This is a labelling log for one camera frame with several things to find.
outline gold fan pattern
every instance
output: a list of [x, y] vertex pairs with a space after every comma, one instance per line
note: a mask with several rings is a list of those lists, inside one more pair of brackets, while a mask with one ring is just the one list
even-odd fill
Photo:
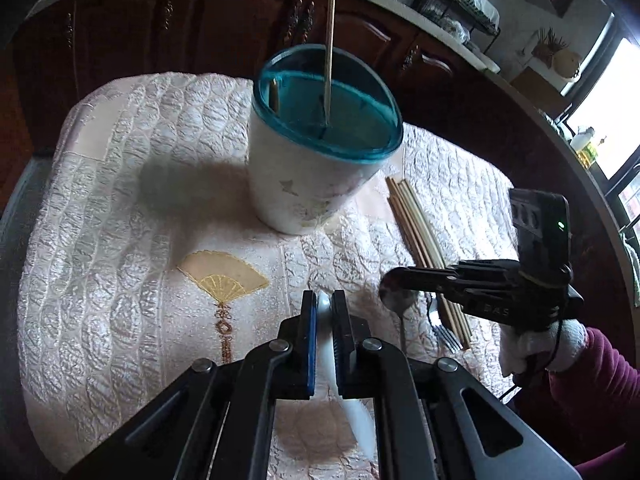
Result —
[[217, 302], [216, 330], [220, 336], [222, 362], [232, 361], [233, 315], [229, 303], [269, 285], [269, 280], [248, 263], [232, 254], [199, 251], [178, 266], [192, 282]]

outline wooden floor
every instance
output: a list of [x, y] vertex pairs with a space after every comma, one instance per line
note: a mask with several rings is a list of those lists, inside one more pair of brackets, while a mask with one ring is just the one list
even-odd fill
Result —
[[0, 212], [33, 153], [24, 122], [11, 52], [0, 54]]

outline metal rivet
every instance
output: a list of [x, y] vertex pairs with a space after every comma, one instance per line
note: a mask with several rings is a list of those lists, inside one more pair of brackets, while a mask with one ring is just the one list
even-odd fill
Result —
[[269, 348], [274, 352], [284, 352], [289, 349], [289, 343], [284, 339], [274, 339], [269, 342]]
[[191, 370], [196, 372], [197, 374], [203, 374], [204, 372], [208, 372], [211, 370], [213, 366], [213, 361], [207, 359], [206, 357], [201, 357], [200, 359], [196, 359], [191, 364]]
[[380, 339], [369, 337], [362, 342], [362, 347], [365, 350], [371, 350], [372, 352], [375, 352], [382, 348], [382, 343], [380, 342]]
[[449, 357], [438, 359], [438, 368], [443, 372], [455, 372], [458, 369], [458, 363]]

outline white glove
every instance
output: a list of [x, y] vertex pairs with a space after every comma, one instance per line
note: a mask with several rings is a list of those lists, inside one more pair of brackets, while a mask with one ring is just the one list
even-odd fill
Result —
[[[542, 352], [551, 354], [556, 346], [557, 334], [557, 321], [546, 332], [525, 332], [521, 335], [516, 335], [515, 329], [511, 326], [500, 325], [502, 376], [523, 373], [527, 369], [526, 358], [530, 355]], [[577, 319], [564, 320], [558, 352], [546, 369], [550, 372], [564, 372], [578, 360], [586, 346], [587, 329], [584, 325]]]

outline table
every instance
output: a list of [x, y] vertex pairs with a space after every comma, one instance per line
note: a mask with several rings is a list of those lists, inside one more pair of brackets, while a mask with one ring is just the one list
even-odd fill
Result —
[[[225, 359], [219, 304], [177, 266], [197, 251], [232, 254], [268, 286], [228, 304], [226, 358], [238, 360], [299, 312], [305, 289], [343, 289], [372, 334], [398, 344], [378, 299], [387, 270], [412, 264], [386, 205], [384, 176], [415, 187], [448, 264], [516, 258], [508, 179], [487, 162], [405, 125], [388, 165], [313, 235], [261, 224], [245, 160], [252, 83], [220, 75], [144, 75], [103, 86], [66, 118], [20, 282], [18, 346], [28, 418], [67, 470], [198, 357]], [[455, 358], [493, 393], [499, 328], [471, 319]], [[405, 320], [410, 357], [447, 354], [426, 306]], [[318, 378], [308, 402], [278, 402], [270, 475], [375, 478]]]

